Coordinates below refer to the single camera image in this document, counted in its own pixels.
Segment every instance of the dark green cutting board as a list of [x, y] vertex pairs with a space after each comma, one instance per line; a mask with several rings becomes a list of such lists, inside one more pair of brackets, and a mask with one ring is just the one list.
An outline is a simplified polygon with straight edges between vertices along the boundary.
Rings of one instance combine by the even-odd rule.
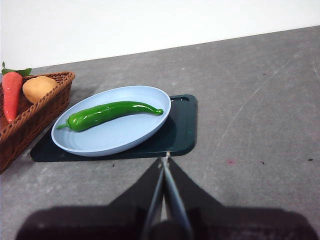
[[181, 156], [190, 152], [197, 139], [197, 99], [193, 95], [171, 96], [171, 110], [163, 126], [140, 145], [108, 156], [78, 156], [56, 146], [51, 129], [30, 152], [35, 162], [75, 162]]

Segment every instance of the red speck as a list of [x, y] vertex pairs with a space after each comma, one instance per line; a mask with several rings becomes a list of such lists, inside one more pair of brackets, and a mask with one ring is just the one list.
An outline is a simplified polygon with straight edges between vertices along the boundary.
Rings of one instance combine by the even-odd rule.
[[236, 164], [236, 160], [228, 159], [228, 160], [226, 161], [226, 163], [227, 163], [228, 165], [234, 165], [234, 164]]

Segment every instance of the plastic vegetable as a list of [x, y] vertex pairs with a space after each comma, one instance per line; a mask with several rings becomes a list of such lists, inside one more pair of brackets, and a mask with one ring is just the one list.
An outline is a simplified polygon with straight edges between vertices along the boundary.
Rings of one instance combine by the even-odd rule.
[[10, 123], [17, 117], [22, 76], [14, 71], [8, 72], [2, 78], [3, 113]]
[[26, 81], [22, 86], [22, 90], [25, 98], [35, 104], [57, 85], [56, 80], [50, 77], [38, 76]]
[[76, 112], [68, 117], [65, 124], [57, 126], [57, 129], [68, 127], [73, 131], [81, 132], [93, 126], [102, 124], [126, 115], [147, 113], [162, 115], [164, 111], [149, 104], [137, 101], [116, 101], [94, 106]]

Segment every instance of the green chili pepper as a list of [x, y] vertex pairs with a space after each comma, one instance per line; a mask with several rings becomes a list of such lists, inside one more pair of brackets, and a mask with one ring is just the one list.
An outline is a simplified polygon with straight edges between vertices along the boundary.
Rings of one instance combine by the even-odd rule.
[[143, 102], [116, 101], [78, 111], [70, 115], [65, 124], [56, 128], [68, 127], [73, 131], [81, 132], [112, 119], [139, 113], [162, 115], [164, 111]]

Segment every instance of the gray countertop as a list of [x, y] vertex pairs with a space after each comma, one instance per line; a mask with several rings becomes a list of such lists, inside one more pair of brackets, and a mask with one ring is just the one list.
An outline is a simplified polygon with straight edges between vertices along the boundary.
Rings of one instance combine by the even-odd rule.
[[[295, 211], [320, 235], [319, 39], [315, 26], [32, 73], [75, 72], [70, 107], [130, 85], [194, 95], [197, 141], [191, 152], [174, 157], [177, 164], [225, 206]], [[45, 131], [0, 176], [3, 240], [14, 239], [36, 210], [107, 205], [155, 160], [34, 162], [30, 150]]]

